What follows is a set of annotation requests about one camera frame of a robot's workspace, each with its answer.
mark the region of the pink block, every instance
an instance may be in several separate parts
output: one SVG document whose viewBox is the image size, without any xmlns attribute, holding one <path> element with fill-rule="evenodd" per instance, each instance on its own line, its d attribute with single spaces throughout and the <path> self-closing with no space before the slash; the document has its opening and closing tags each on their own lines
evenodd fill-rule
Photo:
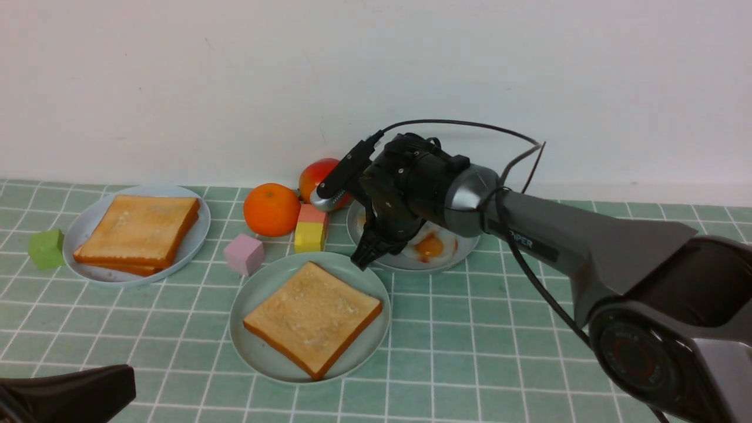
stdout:
<svg viewBox="0 0 752 423">
<path fill-rule="evenodd" d="M 329 214 L 320 211 L 312 204 L 303 204 L 300 206 L 298 222 L 308 222 L 312 224 L 323 224 L 324 227 L 329 223 Z"/>
<path fill-rule="evenodd" d="M 264 263 L 264 245 L 244 233 L 233 239 L 224 251 L 227 266 L 246 276 L 253 274 Z"/>
</svg>

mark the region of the toast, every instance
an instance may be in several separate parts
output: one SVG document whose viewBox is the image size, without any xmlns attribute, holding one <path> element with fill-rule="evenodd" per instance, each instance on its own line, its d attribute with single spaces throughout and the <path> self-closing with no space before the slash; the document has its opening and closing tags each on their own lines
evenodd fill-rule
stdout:
<svg viewBox="0 0 752 423">
<path fill-rule="evenodd" d="M 73 258 L 102 267 L 170 267 L 183 237 L 199 219 L 199 206 L 194 197 L 115 196 Z"/>
<path fill-rule="evenodd" d="M 138 276 L 143 276 L 143 277 L 152 276 L 164 270 L 164 268 L 162 267 L 139 266 L 139 265 L 132 265 L 132 264 L 118 264 L 118 263 L 91 264 L 90 266 L 101 267 L 102 269 L 117 270 L 119 272 L 131 273 L 133 275 L 138 275 Z"/>
<path fill-rule="evenodd" d="M 243 325 L 321 380 L 383 304 L 312 262 L 243 320 Z"/>
</svg>

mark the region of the egg yolk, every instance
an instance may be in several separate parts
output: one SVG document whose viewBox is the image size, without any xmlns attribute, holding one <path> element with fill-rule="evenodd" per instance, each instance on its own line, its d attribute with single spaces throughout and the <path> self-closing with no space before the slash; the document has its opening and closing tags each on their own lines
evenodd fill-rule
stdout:
<svg viewBox="0 0 752 423">
<path fill-rule="evenodd" d="M 436 257 L 444 252 L 444 243 L 431 233 L 423 241 L 415 245 L 415 251 L 424 257 Z"/>
</svg>

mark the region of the white plate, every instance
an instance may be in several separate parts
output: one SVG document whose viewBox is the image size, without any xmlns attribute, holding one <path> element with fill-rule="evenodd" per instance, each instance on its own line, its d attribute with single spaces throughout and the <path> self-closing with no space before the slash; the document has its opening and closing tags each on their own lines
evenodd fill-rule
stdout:
<svg viewBox="0 0 752 423">
<path fill-rule="evenodd" d="M 152 276 L 143 277 L 131 273 L 118 272 L 116 270 L 102 269 L 101 267 L 87 266 L 73 260 L 74 251 L 76 251 L 76 249 L 78 249 L 78 247 L 80 247 L 91 236 L 96 226 L 105 216 L 107 209 L 110 207 L 110 204 L 112 204 L 112 200 L 116 195 L 120 194 L 161 197 L 190 196 L 199 199 L 199 202 L 201 203 L 201 207 L 199 208 L 199 219 L 193 224 L 193 227 L 188 231 L 185 238 L 183 238 L 183 242 L 177 250 L 175 262 L 172 266 Z M 71 268 L 73 273 L 82 278 L 89 279 L 96 284 L 117 288 L 150 284 L 164 279 L 166 276 L 176 272 L 191 261 L 193 256 L 199 252 L 201 246 L 204 245 L 206 234 L 209 232 L 210 222 L 211 214 L 209 213 L 209 206 L 200 195 L 191 190 L 173 186 L 142 186 L 127 188 L 100 199 L 98 202 L 89 206 L 89 208 L 84 210 L 83 213 L 76 218 L 62 241 L 62 256 L 65 258 L 65 262 L 68 264 L 68 267 Z"/>
<path fill-rule="evenodd" d="M 316 382 L 289 358 L 243 326 L 243 319 L 248 313 L 277 292 L 308 261 L 316 263 L 358 291 L 378 298 L 383 304 L 381 314 L 350 344 L 324 379 Z M 254 273 L 232 304 L 229 329 L 232 345 L 238 355 L 259 374 L 281 383 L 313 385 L 341 378 L 363 365 L 384 341 L 391 320 L 389 294 L 373 270 L 361 271 L 350 262 L 349 257 L 341 254 L 314 252 L 283 257 Z"/>
<path fill-rule="evenodd" d="M 357 201 L 353 201 L 350 205 L 350 209 L 347 210 L 347 234 L 350 235 L 350 239 L 352 239 L 355 245 L 358 245 L 358 242 L 360 241 L 360 235 L 358 234 L 357 229 L 358 217 L 364 211 L 365 208 L 363 205 Z M 454 255 L 449 261 L 443 263 L 423 263 L 403 254 L 397 254 L 396 256 L 387 254 L 376 260 L 375 263 L 392 270 L 400 270 L 403 272 L 440 272 L 444 269 L 449 269 L 470 255 L 475 249 L 475 246 L 478 245 L 478 241 L 481 239 L 480 236 L 474 238 L 464 238 L 459 235 L 455 236 L 457 237 L 457 251 L 454 252 Z"/>
</svg>

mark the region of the apple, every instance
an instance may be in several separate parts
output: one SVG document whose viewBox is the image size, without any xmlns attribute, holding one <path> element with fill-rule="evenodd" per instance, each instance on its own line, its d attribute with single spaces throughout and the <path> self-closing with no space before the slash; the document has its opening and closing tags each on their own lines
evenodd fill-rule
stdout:
<svg viewBox="0 0 752 423">
<path fill-rule="evenodd" d="M 303 173 L 300 174 L 298 189 L 300 190 L 300 196 L 303 198 L 304 203 L 311 204 L 311 193 L 314 192 L 316 187 L 323 182 L 324 178 L 329 175 L 338 163 L 339 160 L 330 157 L 317 160 L 303 170 Z M 335 210 L 343 208 L 348 201 L 350 201 L 350 196 L 345 195 L 339 204 L 337 204 Z"/>
</svg>

